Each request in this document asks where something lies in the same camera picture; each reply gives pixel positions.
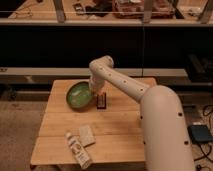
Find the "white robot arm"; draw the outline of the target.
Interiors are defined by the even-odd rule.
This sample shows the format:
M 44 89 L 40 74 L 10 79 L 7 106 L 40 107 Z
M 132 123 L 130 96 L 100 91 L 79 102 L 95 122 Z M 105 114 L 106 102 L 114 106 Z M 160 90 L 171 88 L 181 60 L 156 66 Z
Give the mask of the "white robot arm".
M 94 93 L 108 81 L 140 105 L 148 171 L 196 171 L 183 107 L 171 88 L 149 86 L 119 73 L 110 56 L 91 61 L 89 69 Z

